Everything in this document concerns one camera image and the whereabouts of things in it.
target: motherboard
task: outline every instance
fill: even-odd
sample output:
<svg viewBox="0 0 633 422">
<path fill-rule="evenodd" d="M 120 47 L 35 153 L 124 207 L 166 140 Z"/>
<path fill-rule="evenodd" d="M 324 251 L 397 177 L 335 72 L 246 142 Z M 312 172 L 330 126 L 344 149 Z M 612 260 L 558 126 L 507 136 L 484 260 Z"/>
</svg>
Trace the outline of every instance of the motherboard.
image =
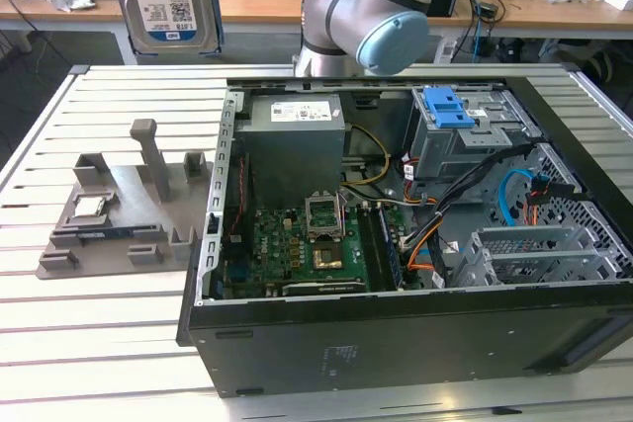
<svg viewBox="0 0 633 422">
<path fill-rule="evenodd" d="M 374 266 L 380 264 L 377 247 L 396 255 L 394 242 L 405 232 L 402 212 L 360 206 L 337 212 L 329 203 L 316 204 L 255 212 L 252 256 L 233 260 L 225 271 L 232 298 L 364 293 L 384 280 L 396 288 L 400 277 L 383 276 Z M 382 216 L 384 224 L 374 229 L 372 215 Z"/>
</svg>

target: green motherboard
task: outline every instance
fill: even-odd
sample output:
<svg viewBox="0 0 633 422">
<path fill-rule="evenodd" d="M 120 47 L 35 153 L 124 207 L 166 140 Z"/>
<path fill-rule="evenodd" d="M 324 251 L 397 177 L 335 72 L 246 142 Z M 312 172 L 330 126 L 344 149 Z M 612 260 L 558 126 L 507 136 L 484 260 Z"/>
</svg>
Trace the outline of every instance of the green motherboard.
<svg viewBox="0 0 633 422">
<path fill-rule="evenodd" d="M 290 283 L 351 283 L 362 286 L 362 292 L 370 291 L 358 222 L 362 212 L 356 207 L 345 208 L 340 217 L 342 237 L 314 240 L 309 236 L 304 209 L 258 210 L 252 258 L 234 261 L 226 270 L 225 284 L 231 297 L 281 296 L 282 287 Z M 404 233 L 404 217 L 398 207 L 386 207 L 385 216 L 396 241 Z M 311 226 L 336 224 L 332 208 L 312 208 Z"/>
</svg>

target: light blue joint cap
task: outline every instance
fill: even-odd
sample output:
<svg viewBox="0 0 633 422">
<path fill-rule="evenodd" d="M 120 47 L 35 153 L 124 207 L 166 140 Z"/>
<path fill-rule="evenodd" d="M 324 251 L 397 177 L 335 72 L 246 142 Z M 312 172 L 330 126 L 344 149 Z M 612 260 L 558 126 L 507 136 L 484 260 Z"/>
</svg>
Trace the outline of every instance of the light blue joint cap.
<svg viewBox="0 0 633 422">
<path fill-rule="evenodd" d="M 421 12 L 402 12 L 367 34 L 356 50 L 356 61 L 373 74 L 392 76 L 419 59 L 427 44 L 426 16 Z"/>
</svg>

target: slotted aluminum table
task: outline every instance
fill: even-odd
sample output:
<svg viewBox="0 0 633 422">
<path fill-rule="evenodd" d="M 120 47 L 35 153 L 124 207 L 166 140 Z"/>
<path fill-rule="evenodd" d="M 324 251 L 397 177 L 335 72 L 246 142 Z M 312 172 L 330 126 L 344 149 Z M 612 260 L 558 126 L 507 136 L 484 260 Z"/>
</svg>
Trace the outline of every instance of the slotted aluminum table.
<svg viewBox="0 0 633 422">
<path fill-rule="evenodd" d="M 288 66 L 95 66 L 63 81 L 0 173 L 0 421 L 492 420 L 494 407 L 524 414 L 505 421 L 631 420 L 630 342 L 570 376 L 220 399 L 195 348 L 174 342 L 184 272 L 35 277 L 79 153 L 138 164 L 130 124 L 154 118 L 169 162 L 186 150 L 213 157 L 226 79 L 291 74 Z M 506 64 L 407 74 L 528 77 L 633 199 L 631 123 L 581 74 Z"/>
</svg>

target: blue drive bay latch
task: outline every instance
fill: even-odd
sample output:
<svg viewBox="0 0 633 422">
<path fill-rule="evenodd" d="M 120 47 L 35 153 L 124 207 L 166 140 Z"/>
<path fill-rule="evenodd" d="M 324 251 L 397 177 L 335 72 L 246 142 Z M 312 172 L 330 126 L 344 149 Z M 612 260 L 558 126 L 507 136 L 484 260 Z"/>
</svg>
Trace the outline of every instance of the blue drive bay latch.
<svg viewBox="0 0 633 422">
<path fill-rule="evenodd" d="M 452 88 L 427 86 L 422 91 L 426 107 L 435 116 L 438 128 L 470 128 L 475 121 L 464 111 L 464 101 L 459 99 Z"/>
</svg>

